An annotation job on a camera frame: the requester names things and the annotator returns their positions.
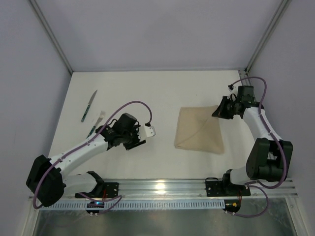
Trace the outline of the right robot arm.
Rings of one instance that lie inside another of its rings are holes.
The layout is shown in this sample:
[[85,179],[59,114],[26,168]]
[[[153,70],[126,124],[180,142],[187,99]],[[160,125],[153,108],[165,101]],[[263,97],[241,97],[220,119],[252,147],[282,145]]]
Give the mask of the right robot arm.
[[212,116],[222,119],[239,116],[254,138],[246,164],[239,169],[230,169],[222,176],[221,187],[226,195],[246,192],[254,183],[274,189],[286,180],[293,145],[274,131],[262,104],[255,99],[252,86],[239,86],[236,92],[223,96]]

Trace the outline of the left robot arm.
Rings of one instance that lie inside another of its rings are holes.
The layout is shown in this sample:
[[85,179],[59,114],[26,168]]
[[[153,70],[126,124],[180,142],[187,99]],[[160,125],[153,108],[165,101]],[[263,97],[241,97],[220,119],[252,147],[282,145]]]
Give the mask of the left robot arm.
[[71,172],[111,148],[123,145],[126,150],[131,150],[145,144],[155,134],[150,123],[142,126],[135,117],[124,113],[119,119],[99,127],[73,149],[50,158],[44,155],[37,157],[26,181],[34,194],[33,207],[49,207],[69,195],[101,198],[106,188],[101,176],[94,171],[77,175],[71,175]]

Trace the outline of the beige cloth napkin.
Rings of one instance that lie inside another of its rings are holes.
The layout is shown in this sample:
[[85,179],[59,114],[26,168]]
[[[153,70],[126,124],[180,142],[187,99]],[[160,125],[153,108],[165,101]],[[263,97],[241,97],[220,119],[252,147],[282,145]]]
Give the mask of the beige cloth napkin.
[[182,107],[179,111],[174,147],[184,150],[224,153],[219,119],[213,117],[218,106]]

